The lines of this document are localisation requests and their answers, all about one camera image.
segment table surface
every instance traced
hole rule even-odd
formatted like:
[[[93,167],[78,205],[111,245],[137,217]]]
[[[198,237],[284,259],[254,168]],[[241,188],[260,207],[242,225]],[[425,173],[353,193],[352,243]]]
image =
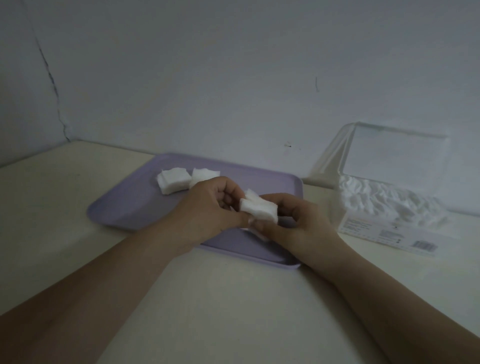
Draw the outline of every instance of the table surface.
[[[128,234],[85,211],[152,155],[73,142],[0,169],[0,313],[52,285]],[[327,208],[331,190],[305,185]],[[362,256],[480,335],[479,218],[447,259],[342,235]],[[99,363],[386,363],[332,287],[289,271],[194,249],[174,259]]]

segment right hand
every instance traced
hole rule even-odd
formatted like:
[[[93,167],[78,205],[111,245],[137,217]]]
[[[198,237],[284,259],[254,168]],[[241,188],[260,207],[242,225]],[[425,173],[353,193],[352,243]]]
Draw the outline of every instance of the right hand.
[[[297,226],[288,229],[263,220],[254,221],[252,226],[323,277],[332,279],[355,254],[316,204],[291,194],[264,194],[261,197],[277,204],[278,215],[293,217]]]

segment cotton pad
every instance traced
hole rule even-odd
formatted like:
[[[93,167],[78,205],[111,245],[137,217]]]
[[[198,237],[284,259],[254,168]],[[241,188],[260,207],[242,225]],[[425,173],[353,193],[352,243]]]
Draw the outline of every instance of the cotton pad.
[[[163,194],[172,194],[181,190],[188,190],[192,178],[185,168],[163,170],[156,180]]]
[[[277,224],[277,208],[276,204],[264,200],[252,190],[247,190],[245,198],[240,199],[240,211],[248,212],[258,220],[268,220]]]
[[[197,168],[194,168],[192,172],[192,180],[190,181],[189,187],[192,188],[198,182],[210,180],[212,178],[219,177],[219,176],[220,176],[220,171],[209,170],[207,168],[202,168],[198,170]]]

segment purple tray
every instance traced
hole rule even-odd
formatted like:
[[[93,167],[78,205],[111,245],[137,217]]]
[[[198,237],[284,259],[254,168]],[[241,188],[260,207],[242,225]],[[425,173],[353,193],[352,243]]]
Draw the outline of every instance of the purple tray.
[[[182,154],[160,154],[153,157],[87,209],[88,217],[96,223],[126,230],[138,230],[170,212],[188,191],[165,196],[156,182],[162,170],[174,167],[208,168],[221,171],[246,190],[258,194],[287,192],[303,198],[303,182],[300,178],[281,172],[191,157]],[[291,218],[281,219],[281,224],[291,225]],[[265,263],[276,267],[295,269],[299,261],[274,242],[264,243],[248,231],[230,229],[204,242],[200,247]]]

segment forearm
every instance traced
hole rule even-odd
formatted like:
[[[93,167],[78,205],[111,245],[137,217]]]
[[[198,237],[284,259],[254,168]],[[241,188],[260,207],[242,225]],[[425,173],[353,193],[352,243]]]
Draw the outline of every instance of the forearm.
[[[480,363],[480,339],[352,252],[331,276],[393,363]]]
[[[3,359],[95,362],[175,256],[162,228],[139,231],[2,315]]]

